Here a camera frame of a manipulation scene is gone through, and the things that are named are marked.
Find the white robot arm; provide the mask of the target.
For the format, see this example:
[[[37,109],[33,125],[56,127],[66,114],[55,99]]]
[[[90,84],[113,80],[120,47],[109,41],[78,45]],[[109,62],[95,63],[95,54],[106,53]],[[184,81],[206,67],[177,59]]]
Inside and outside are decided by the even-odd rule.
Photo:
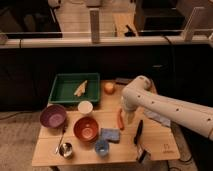
[[[132,112],[144,107],[213,141],[213,107],[161,96],[151,87],[150,79],[137,76],[122,90],[123,109]]]

